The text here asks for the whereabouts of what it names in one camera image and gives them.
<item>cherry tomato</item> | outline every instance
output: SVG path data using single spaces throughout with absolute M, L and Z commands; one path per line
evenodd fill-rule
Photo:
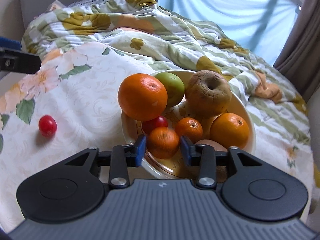
M 149 135 L 157 127 L 168 127 L 168 122 L 163 116 L 158 116 L 150 121 L 142 122 L 142 130 Z
M 39 130 L 44 137 L 51 137 L 57 131 L 57 123 L 50 115 L 44 115 L 39 120 Z

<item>floral comforter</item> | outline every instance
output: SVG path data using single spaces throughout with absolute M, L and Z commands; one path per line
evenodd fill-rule
M 133 73 L 164 69 L 223 75 L 254 122 L 254 154 L 296 176 L 311 196 L 305 102 L 277 70 L 213 22 L 191 21 L 154 0 L 108 0 L 41 15 L 30 23 L 23 43 L 40 55 L 42 66 L 0 98 L 0 224 L 5 230 L 23 219 L 15 192 L 26 177 L 90 145 L 107 150 L 124 142 L 116 97 L 120 83 Z M 38 132 L 44 114 L 58 124 L 52 140 Z

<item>tangerine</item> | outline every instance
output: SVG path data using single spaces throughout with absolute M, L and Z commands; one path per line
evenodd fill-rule
M 164 85 L 148 74 L 137 73 L 126 77 L 118 90 L 122 111 L 137 121 L 149 121 L 161 115 L 167 100 Z
M 225 113 L 218 116 L 210 127 L 210 139 L 225 148 L 237 146 L 243 149 L 249 139 L 249 126 L 237 114 Z
M 180 136 L 187 136 L 192 143 L 202 139 L 203 129 L 199 121 L 191 117 L 182 118 L 174 128 L 175 132 Z
M 157 127 L 147 138 L 147 149 L 156 158 L 170 159 L 179 150 L 179 136 L 167 127 Z

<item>ribbed gray surface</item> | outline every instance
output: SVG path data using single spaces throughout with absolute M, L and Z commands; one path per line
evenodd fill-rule
M 100 208 L 82 219 L 61 225 L 26 220 L 9 236 L 14 240 L 310 240 L 316 234 L 297 219 L 268 225 L 243 220 L 228 211 L 213 191 L 196 189 L 190 180 L 136 179 L 127 189 L 111 191 Z

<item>patterned pillow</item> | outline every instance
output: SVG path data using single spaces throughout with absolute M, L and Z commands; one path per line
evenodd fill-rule
M 78 2 L 74 2 L 72 4 L 70 4 L 68 7 L 80 7 L 80 6 L 85 6 L 85 5 L 92 5 L 92 4 L 100 4 L 100 3 L 104 3 L 107 0 L 82 0 L 82 1 L 78 1 Z

